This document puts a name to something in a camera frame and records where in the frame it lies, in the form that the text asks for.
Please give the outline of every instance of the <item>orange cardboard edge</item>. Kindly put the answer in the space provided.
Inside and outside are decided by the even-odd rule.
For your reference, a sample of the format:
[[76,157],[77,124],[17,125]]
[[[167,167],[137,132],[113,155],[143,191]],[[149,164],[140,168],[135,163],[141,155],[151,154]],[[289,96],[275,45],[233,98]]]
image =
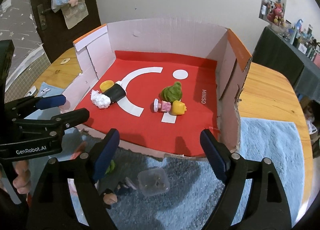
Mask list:
[[231,29],[228,29],[228,41],[235,53],[240,69],[243,72],[250,58],[252,58],[252,55]]
[[79,37],[78,39],[75,39],[75,40],[73,41],[73,43],[74,43],[74,44],[78,43],[78,42],[81,41],[83,38],[87,37],[87,36],[90,35],[91,33],[94,33],[95,31],[99,30],[100,28],[102,28],[102,27],[104,27],[104,26],[106,26],[106,25],[107,25],[107,24],[105,23],[105,24],[103,24],[103,25],[101,25],[101,26],[93,29],[92,31],[87,32],[86,34],[82,35],[82,36]]

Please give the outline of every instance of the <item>star pattern wallpaper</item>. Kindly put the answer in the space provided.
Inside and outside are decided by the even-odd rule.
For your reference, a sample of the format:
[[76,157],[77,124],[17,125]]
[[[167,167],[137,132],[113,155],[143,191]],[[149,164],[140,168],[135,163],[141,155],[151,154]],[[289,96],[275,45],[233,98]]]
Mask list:
[[10,76],[26,56],[42,44],[30,0],[3,0],[0,6],[0,40],[8,39],[14,44]]

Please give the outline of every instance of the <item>dark cloth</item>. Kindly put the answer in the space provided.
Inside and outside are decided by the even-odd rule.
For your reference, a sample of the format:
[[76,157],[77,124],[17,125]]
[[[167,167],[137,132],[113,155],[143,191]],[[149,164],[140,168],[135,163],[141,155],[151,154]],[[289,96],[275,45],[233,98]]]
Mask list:
[[297,93],[320,102],[320,69],[271,28],[265,27],[252,56],[254,63],[283,74]]
[[24,230],[28,211],[29,208],[26,202],[15,205],[10,196],[0,189],[0,229]]

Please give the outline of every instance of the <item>black cylinder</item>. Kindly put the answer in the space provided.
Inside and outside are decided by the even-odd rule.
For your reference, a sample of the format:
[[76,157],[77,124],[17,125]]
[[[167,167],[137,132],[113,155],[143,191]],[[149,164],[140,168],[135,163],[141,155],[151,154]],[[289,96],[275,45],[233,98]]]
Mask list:
[[104,91],[103,94],[110,98],[110,101],[111,101],[110,105],[112,105],[113,103],[124,98],[126,95],[126,92],[119,84],[114,84],[111,88]]

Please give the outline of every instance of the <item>green toy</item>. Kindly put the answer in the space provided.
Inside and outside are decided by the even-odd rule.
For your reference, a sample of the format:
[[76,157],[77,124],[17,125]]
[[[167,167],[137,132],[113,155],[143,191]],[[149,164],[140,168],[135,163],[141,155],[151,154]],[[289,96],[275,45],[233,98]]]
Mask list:
[[105,172],[105,175],[113,172],[113,170],[115,169],[115,166],[116,166],[116,164],[115,164],[114,160],[111,160],[110,165],[107,168],[107,171]]
[[165,87],[161,91],[161,98],[163,101],[170,102],[171,104],[175,100],[179,101],[182,98],[181,83],[177,81],[173,86]]

